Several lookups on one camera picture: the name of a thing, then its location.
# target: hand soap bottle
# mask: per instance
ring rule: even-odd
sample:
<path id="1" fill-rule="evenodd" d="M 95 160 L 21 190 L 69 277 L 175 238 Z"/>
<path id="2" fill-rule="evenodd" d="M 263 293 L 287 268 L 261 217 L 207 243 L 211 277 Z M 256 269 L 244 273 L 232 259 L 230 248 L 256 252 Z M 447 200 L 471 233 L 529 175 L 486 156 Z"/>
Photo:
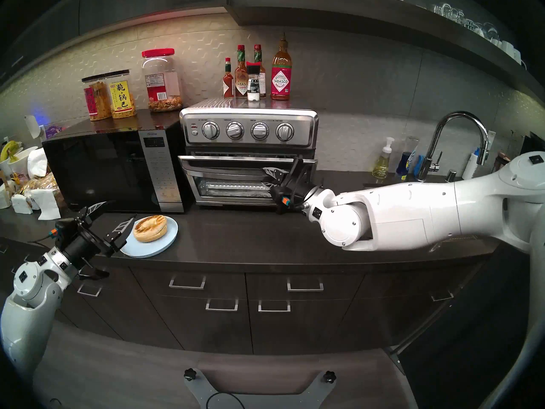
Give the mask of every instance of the hand soap bottle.
<path id="1" fill-rule="evenodd" d="M 393 137 L 386 138 L 386 146 L 382 148 L 382 153 L 373 166 L 373 172 L 371 174 L 377 179 L 385 179 L 388 174 L 388 164 L 390 163 L 390 154 L 392 153 L 392 142 Z"/>

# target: hot sauce bottle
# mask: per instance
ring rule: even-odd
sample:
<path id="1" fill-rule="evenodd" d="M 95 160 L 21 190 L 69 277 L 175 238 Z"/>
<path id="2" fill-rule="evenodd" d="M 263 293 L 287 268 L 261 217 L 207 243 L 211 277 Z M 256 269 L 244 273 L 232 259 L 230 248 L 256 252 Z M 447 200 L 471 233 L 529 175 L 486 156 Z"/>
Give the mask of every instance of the hot sauce bottle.
<path id="1" fill-rule="evenodd" d="M 272 59 L 271 98 L 289 99 L 292 80 L 292 58 L 288 54 L 288 42 L 285 34 L 280 41 L 280 49 Z"/>
<path id="2" fill-rule="evenodd" d="M 267 97 L 267 89 L 265 82 L 265 67 L 263 67 L 263 62 L 261 61 L 261 45 L 256 44 L 253 46 L 253 60 L 256 63 L 261 65 L 260 67 L 260 98 Z"/>
<path id="3" fill-rule="evenodd" d="M 224 76 L 224 98 L 232 98 L 234 96 L 235 84 L 233 75 L 231 74 L 231 59 L 225 59 L 225 76 Z"/>
<path id="4" fill-rule="evenodd" d="M 246 55 L 244 45 L 239 45 L 237 50 L 238 66 L 235 70 L 235 97 L 246 98 L 248 92 L 248 71 L 246 70 Z"/>

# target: red cap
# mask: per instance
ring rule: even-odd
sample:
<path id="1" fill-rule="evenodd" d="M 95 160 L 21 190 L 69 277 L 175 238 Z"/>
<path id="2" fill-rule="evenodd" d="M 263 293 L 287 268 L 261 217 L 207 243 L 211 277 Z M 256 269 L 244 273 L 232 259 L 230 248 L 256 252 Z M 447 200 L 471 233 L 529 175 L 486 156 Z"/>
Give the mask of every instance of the red cap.
<path id="1" fill-rule="evenodd" d="M 142 51 L 142 57 L 166 57 L 167 55 L 174 55 L 174 48 L 157 48 L 154 50 Z"/>

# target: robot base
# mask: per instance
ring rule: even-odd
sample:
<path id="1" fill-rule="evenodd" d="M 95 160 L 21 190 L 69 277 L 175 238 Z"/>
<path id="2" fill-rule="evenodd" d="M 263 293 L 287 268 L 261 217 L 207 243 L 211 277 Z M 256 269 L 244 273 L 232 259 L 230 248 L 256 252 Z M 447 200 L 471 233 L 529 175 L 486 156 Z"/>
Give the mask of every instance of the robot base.
<path id="1" fill-rule="evenodd" d="M 301 394 L 230 394 L 218 392 L 198 369 L 185 371 L 184 383 L 201 409 L 317 409 L 335 387 L 335 373 L 323 371 Z"/>

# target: countertop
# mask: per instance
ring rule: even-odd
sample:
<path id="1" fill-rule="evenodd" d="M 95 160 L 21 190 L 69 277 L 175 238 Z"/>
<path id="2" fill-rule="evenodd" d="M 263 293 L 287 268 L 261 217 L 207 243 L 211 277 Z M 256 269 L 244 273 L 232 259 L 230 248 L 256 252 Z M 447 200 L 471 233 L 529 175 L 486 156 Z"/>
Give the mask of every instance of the countertop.
<path id="1" fill-rule="evenodd" d="M 315 181 L 323 181 L 336 193 L 358 190 L 375 184 L 369 173 L 318 171 Z M 443 177 L 430 176 L 430 181 Z M 390 177 L 383 184 L 391 184 Z M 39 212 L 16 214 L 12 208 L 0 210 L 0 236 L 27 242 L 47 235 L 55 221 L 39 221 Z M 178 237 L 159 255 L 135 259 L 118 252 L 111 258 L 96 256 L 96 265 L 106 267 L 146 267 L 185 271 L 229 272 L 354 272 L 410 269 L 451 265 L 488 255 L 500 243 L 493 238 L 459 239 L 410 251 L 345 251 L 328 243 L 318 224 L 299 213 L 277 215 L 271 209 L 199 207 L 185 214 L 169 215 L 178 223 Z M 128 214 L 106 213 L 93 224 L 99 236 L 125 221 Z M 51 239 L 43 241 L 53 245 Z"/>

